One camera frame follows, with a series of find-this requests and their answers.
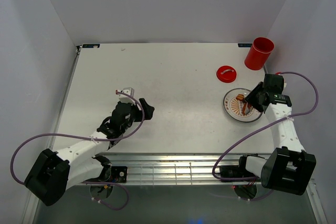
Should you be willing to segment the metal food tongs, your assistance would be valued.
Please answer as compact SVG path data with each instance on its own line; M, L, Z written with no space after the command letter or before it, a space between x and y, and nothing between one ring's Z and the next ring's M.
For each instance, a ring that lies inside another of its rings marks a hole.
M243 108L242 108L242 114L248 115L251 110L253 110L253 106L249 104L248 102L244 102Z

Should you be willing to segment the brown braised meat piece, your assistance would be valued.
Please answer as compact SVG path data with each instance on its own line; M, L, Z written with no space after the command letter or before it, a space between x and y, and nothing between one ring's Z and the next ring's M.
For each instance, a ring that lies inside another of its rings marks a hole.
M244 97L243 94L239 94L239 95L236 97L236 99L237 99L238 101L244 101L245 97Z

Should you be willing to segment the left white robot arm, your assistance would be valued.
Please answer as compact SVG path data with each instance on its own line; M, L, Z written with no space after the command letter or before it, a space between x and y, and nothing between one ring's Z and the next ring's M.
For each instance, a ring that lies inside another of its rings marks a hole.
M57 151L43 150L24 180L25 187L51 206L76 184L113 182L110 161L101 153L114 147L134 122L151 120L154 110L144 98L138 103L119 101L88 140Z

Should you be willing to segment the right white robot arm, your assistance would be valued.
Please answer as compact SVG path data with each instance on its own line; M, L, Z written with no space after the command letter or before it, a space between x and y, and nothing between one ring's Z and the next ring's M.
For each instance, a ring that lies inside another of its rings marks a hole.
M292 103L283 94L285 80L279 74L266 74L245 99L263 113L269 123L274 151L268 159L245 154L239 159L238 177L250 180L257 176L264 188L302 195L309 183L316 158L300 143L292 119Z

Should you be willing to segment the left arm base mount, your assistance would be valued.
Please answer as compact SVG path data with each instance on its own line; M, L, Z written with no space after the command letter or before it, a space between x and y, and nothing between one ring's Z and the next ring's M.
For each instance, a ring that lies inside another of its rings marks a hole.
M113 182L126 183L128 168L126 166L113 166L110 160L104 156L94 157L100 162L102 171L96 178L91 179L93 182Z

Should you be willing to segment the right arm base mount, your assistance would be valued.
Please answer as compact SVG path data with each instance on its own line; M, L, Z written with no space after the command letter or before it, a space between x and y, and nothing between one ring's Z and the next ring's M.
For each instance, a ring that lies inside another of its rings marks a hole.
M246 169L247 155L239 158L238 165L221 165L215 175L223 182L249 182L258 177Z

